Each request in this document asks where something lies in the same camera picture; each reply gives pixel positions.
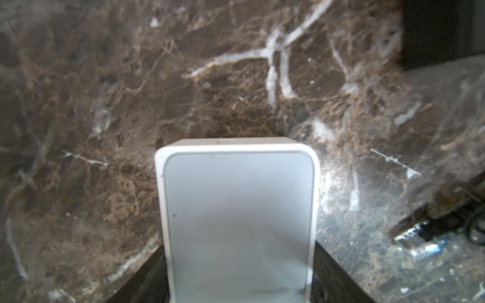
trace brown marble surface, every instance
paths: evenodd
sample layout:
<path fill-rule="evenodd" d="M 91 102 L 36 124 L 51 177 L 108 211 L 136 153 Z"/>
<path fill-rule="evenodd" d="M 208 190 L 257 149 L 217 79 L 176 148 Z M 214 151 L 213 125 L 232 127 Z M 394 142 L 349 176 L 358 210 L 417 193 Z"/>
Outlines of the brown marble surface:
<path fill-rule="evenodd" d="M 483 248 L 414 261 L 387 232 L 485 169 L 485 57 L 404 72 L 400 9 L 0 3 L 2 301 L 103 302 L 161 243 L 155 150 L 260 136 L 315 148 L 317 239 L 377 302 L 473 301 Z"/>

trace gray panel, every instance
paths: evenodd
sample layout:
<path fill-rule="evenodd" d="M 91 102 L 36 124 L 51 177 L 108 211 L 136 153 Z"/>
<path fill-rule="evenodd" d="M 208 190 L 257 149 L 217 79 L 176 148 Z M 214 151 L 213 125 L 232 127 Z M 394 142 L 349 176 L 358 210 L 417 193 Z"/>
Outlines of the gray panel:
<path fill-rule="evenodd" d="M 305 301 L 309 155 L 178 154 L 164 180 L 177 303 Z"/>

